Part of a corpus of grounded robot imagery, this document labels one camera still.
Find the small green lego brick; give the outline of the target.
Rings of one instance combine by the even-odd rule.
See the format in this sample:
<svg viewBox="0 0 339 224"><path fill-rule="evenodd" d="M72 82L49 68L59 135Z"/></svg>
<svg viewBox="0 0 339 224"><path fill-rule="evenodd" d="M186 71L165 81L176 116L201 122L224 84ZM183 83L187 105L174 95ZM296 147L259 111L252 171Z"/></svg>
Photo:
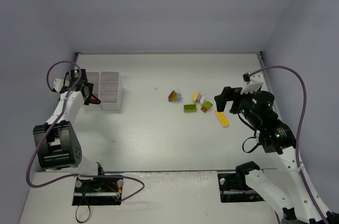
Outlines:
<svg viewBox="0 0 339 224"><path fill-rule="evenodd" d="M204 107L206 107L208 110L212 107L212 103L209 101L204 102L203 104Z"/></svg>

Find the large red lego brick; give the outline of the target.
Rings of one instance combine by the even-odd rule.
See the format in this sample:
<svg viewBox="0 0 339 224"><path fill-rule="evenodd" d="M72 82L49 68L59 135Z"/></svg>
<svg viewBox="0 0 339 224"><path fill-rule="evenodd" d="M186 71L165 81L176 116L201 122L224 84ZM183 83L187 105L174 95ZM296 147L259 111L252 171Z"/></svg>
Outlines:
<svg viewBox="0 0 339 224"><path fill-rule="evenodd" d="M90 103L97 104L97 100L95 98L91 98Z"/></svg>

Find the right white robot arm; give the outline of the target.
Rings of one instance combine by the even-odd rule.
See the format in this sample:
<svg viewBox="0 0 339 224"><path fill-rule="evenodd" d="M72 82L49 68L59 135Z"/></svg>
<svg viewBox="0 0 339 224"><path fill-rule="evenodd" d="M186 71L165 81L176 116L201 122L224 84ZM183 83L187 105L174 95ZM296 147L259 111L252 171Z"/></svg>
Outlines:
<svg viewBox="0 0 339 224"><path fill-rule="evenodd" d="M338 223L338 213L324 204L311 184L291 129L273 111L274 95L262 90L242 94L241 90L225 87L214 97L217 111L224 111L227 102L232 102L229 112L245 118L245 124L258 133L257 145L281 173L287 192L272 183L253 161L236 167L239 185L249 187L266 201L280 223Z"/></svg>

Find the white lavender lego brick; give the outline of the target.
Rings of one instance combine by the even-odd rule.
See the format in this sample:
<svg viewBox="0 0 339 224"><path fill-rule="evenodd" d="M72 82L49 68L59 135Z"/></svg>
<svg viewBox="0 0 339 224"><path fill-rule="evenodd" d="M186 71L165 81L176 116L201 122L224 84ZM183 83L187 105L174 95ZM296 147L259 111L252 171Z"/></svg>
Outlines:
<svg viewBox="0 0 339 224"><path fill-rule="evenodd" d="M201 94L199 94L199 95L197 96L196 102L199 103L200 105L203 105L204 102L205 102L205 100L206 100L206 97L203 96L203 95L201 95Z"/></svg>

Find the small brown lego brick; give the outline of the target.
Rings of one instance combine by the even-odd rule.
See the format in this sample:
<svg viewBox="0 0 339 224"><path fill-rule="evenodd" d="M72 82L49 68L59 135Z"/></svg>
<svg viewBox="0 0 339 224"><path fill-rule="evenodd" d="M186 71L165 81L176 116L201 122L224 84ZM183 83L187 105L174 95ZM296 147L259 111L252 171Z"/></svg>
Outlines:
<svg viewBox="0 0 339 224"><path fill-rule="evenodd" d="M203 106L203 107L201 108L201 111L204 112L204 113L206 113L206 112L208 111L208 109L207 109L206 107Z"/></svg>

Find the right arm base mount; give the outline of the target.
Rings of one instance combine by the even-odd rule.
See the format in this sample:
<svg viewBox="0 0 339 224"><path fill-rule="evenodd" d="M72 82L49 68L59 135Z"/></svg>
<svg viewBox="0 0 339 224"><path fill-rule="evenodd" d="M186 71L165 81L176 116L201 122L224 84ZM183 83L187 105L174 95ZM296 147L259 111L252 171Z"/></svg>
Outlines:
<svg viewBox="0 0 339 224"><path fill-rule="evenodd" d="M247 185L240 185L235 172L218 173L221 203L263 202L264 199Z"/></svg>

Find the long yellow lego plate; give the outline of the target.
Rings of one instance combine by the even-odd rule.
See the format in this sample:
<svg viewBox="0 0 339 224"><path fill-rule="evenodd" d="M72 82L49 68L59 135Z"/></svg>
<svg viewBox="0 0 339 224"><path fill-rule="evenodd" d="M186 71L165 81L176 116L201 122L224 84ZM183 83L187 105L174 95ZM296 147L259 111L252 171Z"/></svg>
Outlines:
<svg viewBox="0 0 339 224"><path fill-rule="evenodd" d="M220 124L223 128L226 128L226 127L229 126L229 122L228 122L228 120L225 117L223 112L215 111L215 114L216 114L216 117L217 117L218 121L220 122Z"/></svg>

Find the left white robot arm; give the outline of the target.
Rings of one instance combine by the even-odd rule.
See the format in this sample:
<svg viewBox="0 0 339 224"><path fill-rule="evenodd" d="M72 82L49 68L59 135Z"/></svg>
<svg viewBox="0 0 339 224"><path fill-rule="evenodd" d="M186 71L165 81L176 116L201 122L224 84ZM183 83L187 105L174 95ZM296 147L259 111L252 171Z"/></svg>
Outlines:
<svg viewBox="0 0 339 224"><path fill-rule="evenodd" d="M43 171L64 169L86 178L104 175L100 163L83 155L73 127L81 107L92 103L94 85L88 81L85 69L73 69L66 74L70 75L69 81L54 80L53 90L60 97L52 116L33 129L39 165Z"/></svg>

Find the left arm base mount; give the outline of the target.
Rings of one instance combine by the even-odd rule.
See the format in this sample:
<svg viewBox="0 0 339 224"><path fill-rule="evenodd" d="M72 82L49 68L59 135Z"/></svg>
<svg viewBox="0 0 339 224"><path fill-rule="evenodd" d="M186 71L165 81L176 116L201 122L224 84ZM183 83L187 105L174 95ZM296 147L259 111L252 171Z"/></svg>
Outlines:
<svg viewBox="0 0 339 224"><path fill-rule="evenodd" d="M123 179L78 177L73 192L73 206L121 205Z"/></svg>

